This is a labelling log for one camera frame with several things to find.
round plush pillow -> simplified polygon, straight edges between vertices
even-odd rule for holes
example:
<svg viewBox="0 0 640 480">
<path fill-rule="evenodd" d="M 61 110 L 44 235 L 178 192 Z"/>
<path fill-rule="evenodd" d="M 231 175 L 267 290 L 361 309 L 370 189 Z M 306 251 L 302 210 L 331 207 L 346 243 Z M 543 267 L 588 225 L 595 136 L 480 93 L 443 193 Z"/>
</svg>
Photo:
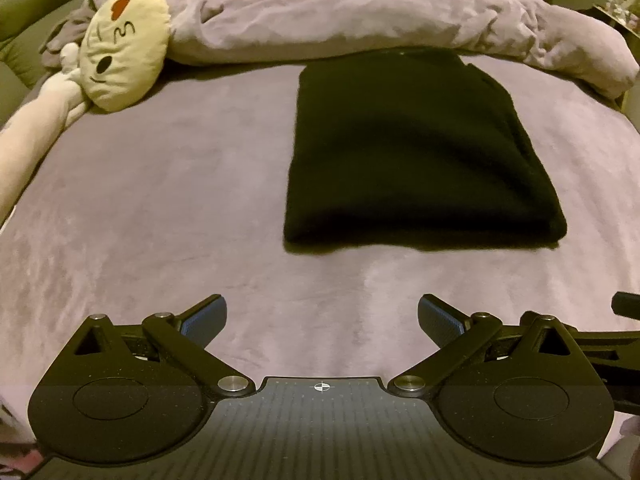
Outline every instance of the round plush pillow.
<svg viewBox="0 0 640 480">
<path fill-rule="evenodd" d="M 107 0 L 80 46 L 82 88 L 107 112 L 135 104 L 158 79 L 169 43 L 166 0 Z"/>
</svg>

black garment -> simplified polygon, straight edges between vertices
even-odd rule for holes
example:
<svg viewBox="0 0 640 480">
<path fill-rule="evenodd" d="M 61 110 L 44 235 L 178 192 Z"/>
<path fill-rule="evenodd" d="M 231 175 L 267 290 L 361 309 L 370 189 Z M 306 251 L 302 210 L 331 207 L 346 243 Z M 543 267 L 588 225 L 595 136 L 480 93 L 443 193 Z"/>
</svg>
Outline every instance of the black garment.
<svg viewBox="0 0 640 480">
<path fill-rule="evenodd" d="M 558 197 L 509 93 L 452 50 L 310 63 L 284 237 L 293 244 L 549 244 Z"/>
</svg>

white plush toy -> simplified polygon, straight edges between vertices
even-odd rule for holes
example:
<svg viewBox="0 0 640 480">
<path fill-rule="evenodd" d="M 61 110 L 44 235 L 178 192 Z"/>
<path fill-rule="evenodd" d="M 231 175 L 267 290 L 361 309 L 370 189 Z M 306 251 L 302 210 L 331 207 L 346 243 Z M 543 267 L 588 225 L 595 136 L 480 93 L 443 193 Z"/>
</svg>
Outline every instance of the white plush toy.
<svg viewBox="0 0 640 480">
<path fill-rule="evenodd" d="M 13 114 L 0 131 L 0 224 L 60 133 L 91 104 L 79 83 L 78 52 L 75 43 L 63 47 L 62 70 L 49 77 L 38 96 Z"/>
</svg>

bed sheet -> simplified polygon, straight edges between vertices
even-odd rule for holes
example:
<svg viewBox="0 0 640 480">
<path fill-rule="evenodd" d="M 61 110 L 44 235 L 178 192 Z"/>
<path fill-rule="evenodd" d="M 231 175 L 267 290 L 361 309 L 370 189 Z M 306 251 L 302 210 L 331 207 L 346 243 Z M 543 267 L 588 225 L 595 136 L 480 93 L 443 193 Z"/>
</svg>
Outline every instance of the bed sheet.
<svg viewBox="0 0 640 480">
<path fill-rule="evenodd" d="M 535 310 L 580 330 L 640 330 L 610 310 L 616 291 L 640 292 L 640 136 L 569 79 L 463 59 L 511 93 L 567 219 L 558 248 L 288 253 L 303 65 L 169 70 L 136 106 L 73 124 L 18 202 L 0 237 L 0 396 L 26 422 L 31 392 L 89 314 L 139 323 L 215 292 L 228 321 L 207 349 L 256 384 L 386 384 L 436 350 L 417 321 L 427 292 L 506 324 Z"/>
</svg>

green sofa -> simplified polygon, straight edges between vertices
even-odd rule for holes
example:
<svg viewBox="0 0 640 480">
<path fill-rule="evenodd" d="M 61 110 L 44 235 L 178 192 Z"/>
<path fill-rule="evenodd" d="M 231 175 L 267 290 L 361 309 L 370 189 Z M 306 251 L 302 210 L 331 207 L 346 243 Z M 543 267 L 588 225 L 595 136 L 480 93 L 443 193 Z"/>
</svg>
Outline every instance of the green sofa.
<svg viewBox="0 0 640 480">
<path fill-rule="evenodd" d="M 0 127 L 46 74 L 38 50 L 83 0 L 0 0 Z"/>
</svg>

